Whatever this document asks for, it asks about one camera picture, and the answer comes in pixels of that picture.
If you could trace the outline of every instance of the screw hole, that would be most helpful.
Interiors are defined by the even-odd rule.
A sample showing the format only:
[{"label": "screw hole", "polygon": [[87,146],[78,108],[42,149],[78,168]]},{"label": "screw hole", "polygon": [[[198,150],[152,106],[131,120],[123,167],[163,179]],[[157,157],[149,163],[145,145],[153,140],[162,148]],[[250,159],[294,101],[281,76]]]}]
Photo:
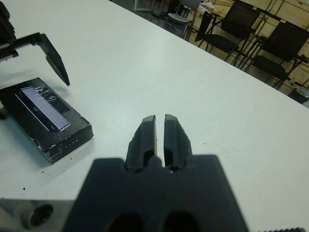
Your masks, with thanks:
[{"label": "screw hole", "polygon": [[32,226],[40,226],[48,221],[53,214],[54,209],[50,204],[44,204],[31,212],[30,224]]}]

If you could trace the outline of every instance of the black plastic part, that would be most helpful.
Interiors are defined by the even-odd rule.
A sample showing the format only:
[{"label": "black plastic part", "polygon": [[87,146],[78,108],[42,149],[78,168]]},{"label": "black plastic part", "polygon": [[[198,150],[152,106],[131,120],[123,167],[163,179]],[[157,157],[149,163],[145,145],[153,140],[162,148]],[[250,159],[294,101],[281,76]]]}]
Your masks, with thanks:
[{"label": "black plastic part", "polygon": [[46,60],[53,68],[55,73],[60,77],[60,79],[66,83],[66,85],[70,85],[70,80],[67,74],[67,71],[64,67],[64,64],[61,60],[61,56],[56,51],[52,43],[49,41],[45,34],[40,34],[40,43],[39,46],[46,54]]},{"label": "black plastic part", "polygon": [[138,172],[148,165],[151,157],[156,156],[155,116],[143,119],[136,130],[126,155],[126,169]]},{"label": "black plastic part", "polygon": [[165,115],[164,122],[164,161],[165,167],[177,171],[184,169],[187,158],[192,155],[191,143],[178,119]]},{"label": "black plastic part", "polygon": [[[127,159],[152,150],[154,121],[143,120]],[[155,156],[95,160],[63,232],[248,232],[218,158],[192,156],[174,116],[166,116],[165,130],[168,149],[180,152],[171,163],[181,169],[170,172]]]},{"label": "black plastic part", "polygon": [[8,40],[16,39],[14,27],[9,19],[10,13],[0,1],[0,45],[7,43]]},{"label": "black plastic part", "polygon": [[70,85],[69,77],[61,60],[61,56],[56,51],[56,49],[45,34],[35,33],[19,38],[17,40],[11,40],[8,43],[9,46],[0,49],[0,58],[5,56],[6,54],[10,54],[12,51],[15,51],[16,49],[25,45],[38,45],[46,54],[46,60],[53,68],[55,73],[66,85]]}]

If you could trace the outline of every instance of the desk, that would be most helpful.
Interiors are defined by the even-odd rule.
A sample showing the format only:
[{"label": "desk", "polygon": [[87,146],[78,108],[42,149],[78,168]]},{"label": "desk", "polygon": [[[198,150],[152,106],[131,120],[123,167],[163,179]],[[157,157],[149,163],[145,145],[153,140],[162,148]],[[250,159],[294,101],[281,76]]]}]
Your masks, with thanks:
[{"label": "desk", "polygon": [[110,1],[3,2],[17,37],[47,34],[71,86],[40,48],[28,46],[1,63],[0,88],[40,77],[92,123],[95,136],[48,166],[10,118],[0,121],[0,197],[75,199],[93,159],[124,159],[152,114],[163,158],[169,113],[194,154],[219,156],[251,231],[309,230],[307,108]]}]

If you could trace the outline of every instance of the hole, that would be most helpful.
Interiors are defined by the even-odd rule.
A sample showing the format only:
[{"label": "hole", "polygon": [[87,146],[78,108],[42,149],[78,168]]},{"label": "hole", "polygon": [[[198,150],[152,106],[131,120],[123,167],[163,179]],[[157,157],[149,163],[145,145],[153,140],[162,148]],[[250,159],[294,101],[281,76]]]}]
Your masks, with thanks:
[{"label": "hole", "polygon": [[109,232],[142,232],[142,221],[136,215],[121,215],[113,222]]},{"label": "hole", "polygon": [[32,211],[30,216],[30,224],[32,226],[40,226],[48,221],[53,214],[53,207],[50,204],[44,204]]},{"label": "hole", "polygon": [[198,232],[198,226],[189,213],[171,213],[164,225],[164,232]]}]

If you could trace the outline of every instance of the metal part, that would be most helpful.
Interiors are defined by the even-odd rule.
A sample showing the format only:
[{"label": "metal part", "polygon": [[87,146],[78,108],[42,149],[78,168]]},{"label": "metal part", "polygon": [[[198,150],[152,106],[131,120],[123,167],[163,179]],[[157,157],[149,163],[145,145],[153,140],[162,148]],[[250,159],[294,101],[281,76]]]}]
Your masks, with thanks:
[{"label": "metal part", "polygon": [[60,232],[74,201],[0,200],[0,232]]}]

